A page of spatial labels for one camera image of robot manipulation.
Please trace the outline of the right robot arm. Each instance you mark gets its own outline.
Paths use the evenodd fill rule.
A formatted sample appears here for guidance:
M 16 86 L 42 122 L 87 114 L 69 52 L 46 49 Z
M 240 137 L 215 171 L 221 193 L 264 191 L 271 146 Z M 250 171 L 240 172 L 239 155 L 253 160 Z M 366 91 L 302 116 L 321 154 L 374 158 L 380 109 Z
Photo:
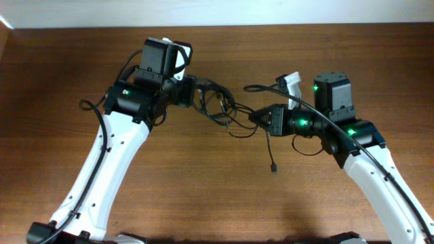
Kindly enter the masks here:
M 301 100 L 298 78 L 282 75 L 275 85 L 245 86 L 247 92 L 272 92 L 289 99 L 287 104 L 255 110 L 248 119 L 270 136 L 318 137 L 323 151 L 362 190 L 392 243 L 432 243 L 433 219 L 400 175 L 374 124 L 356 117 L 347 75 L 317 75 L 314 105 Z

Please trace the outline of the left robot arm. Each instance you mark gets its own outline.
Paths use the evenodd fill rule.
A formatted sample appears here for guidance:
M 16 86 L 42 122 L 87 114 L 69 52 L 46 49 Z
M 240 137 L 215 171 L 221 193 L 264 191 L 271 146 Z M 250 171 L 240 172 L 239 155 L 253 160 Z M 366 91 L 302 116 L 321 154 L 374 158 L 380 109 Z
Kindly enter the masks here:
M 146 243 L 122 233 L 107 237 L 111 207 L 135 154 L 170 105 L 192 104 L 195 78 L 185 76 L 193 48 L 167 38 L 148 38 L 139 65 L 124 64 L 100 101 L 79 105 L 95 112 L 100 127 L 70 192 L 47 224 L 32 223 L 27 243 Z

